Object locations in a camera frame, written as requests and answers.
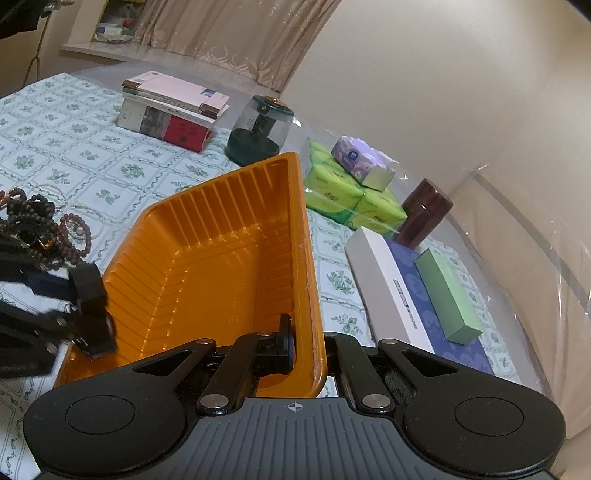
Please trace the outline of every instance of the glass jar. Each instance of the glass jar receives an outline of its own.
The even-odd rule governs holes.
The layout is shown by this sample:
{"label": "glass jar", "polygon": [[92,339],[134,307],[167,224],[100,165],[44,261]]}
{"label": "glass jar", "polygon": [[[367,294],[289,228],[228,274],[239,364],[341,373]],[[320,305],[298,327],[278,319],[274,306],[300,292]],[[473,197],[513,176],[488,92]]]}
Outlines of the glass jar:
{"label": "glass jar", "polygon": [[241,167],[278,155],[294,112],[281,100],[255,95],[230,133],[226,155]]}

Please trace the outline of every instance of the pink book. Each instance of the pink book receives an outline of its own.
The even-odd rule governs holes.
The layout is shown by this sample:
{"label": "pink book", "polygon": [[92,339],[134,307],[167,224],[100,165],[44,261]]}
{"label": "pink book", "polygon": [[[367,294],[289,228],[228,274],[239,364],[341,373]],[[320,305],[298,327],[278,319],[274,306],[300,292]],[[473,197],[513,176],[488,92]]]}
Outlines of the pink book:
{"label": "pink book", "polygon": [[154,71],[126,80],[123,85],[137,90],[139,95],[145,93],[211,118],[217,118],[229,99],[215,90]]}

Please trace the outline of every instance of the beige curtain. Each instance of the beige curtain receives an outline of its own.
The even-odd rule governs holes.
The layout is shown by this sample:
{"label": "beige curtain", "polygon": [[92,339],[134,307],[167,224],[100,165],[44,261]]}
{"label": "beige curtain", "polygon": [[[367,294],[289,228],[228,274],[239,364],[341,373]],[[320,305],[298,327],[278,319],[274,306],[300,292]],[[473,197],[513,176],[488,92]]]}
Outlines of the beige curtain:
{"label": "beige curtain", "polygon": [[340,0],[151,0],[135,40],[280,92]]}

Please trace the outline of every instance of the green jar lid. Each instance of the green jar lid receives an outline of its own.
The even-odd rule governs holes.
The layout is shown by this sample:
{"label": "green jar lid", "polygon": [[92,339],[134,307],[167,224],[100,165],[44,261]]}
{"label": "green jar lid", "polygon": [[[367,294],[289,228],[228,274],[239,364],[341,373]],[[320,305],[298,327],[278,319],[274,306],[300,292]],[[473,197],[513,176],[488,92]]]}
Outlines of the green jar lid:
{"label": "green jar lid", "polygon": [[259,113],[267,113],[273,110],[283,113],[286,116],[294,116],[293,110],[277,98],[268,95],[255,95],[252,99],[259,104],[259,107],[256,109]]}

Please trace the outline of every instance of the jewelry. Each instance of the jewelry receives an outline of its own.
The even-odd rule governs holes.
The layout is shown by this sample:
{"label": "jewelry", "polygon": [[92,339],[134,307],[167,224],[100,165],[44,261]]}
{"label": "jewelry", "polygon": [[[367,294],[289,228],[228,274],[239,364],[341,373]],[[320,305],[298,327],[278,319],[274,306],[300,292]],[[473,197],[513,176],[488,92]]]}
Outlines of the jewelry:
{"label": "jewelry", "polygon": [[[67,197],[61,188],[59,188],[58,186],[53,185],[51,183],[40,183],[35,186],[36,189],[40,189],[41,187],[45,187],[45,188],[54,190],[55,192],[57,192],[61,196],[61,201],[63,202],[63,205],[56,207],[56,212],[61,212],[64,208],[66,208],[66,206],[68,205]],[[95,233],[94,235],[92,235],[92,237],[90,237],[90,238],[92,240],[96,240],[98,237],[101,236],[101,234],[105,230],[105,217],[103,216],[102,212],[98,211],[95,208],[89,207],[88,205],[84,205],[84,203],[71,203],[70,207],[75,208],[75,209],[79,209],[79,210],[86,210],[87,212],[95,213],[96,216],[100,219],[100,228],[99,228],[99,231],[97,233]]]}
{"label": "jewelry", "polygon": [[[48,269],[58,270],[65,262],[76,266],[90,253],[92,234],[80,216],[67,213],[56,223],[53,202],[41,194],[27,200],[25,191],[20,188],[11,189],[8,194],[0,191],[0,207],[2,202],[6,204],[8,219],[0,228],[28,245],[31,255]],[[85,248],[77,249],[69,236],[84,239]]]}
{"label": "jewelry", "polygon": [[[85,240],[85,247],[83,250],[78,250],[76,247],[74,247],[74,245],[72,245],[72,242],[70,242],[68,224],[75,226],[74,231],[76,232],[76,235],[83,236]],[[78,263],[80,258],[84,258],[90,253],[90,248],[92,246],[92,241],[90,239],[90,228],[86,222],[80,218],[80,216],[74,215],[72,213],[67,213],[62,216],[60,218],[59,233],[60,240],[66,247],[64,250],[66,260],[70,261],[73,265]]]}

